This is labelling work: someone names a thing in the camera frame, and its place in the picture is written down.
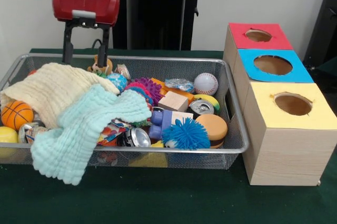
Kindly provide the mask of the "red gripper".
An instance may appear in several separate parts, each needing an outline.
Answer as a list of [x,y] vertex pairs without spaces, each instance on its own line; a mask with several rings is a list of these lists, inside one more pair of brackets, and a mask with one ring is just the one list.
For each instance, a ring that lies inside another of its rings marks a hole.
[[[117,22],[120,0],[52,0],[53,12],[56,19],[61,22],[71,21],[76,18],[93,19],[98,24],[114,26]],[[62,62],[70,64],[73,56],[71,42],[72,23],[65,23],[63,59]],[[107,49],[110,28],[103,27],[102,43],[98,50],[97,65],[107,65]]]

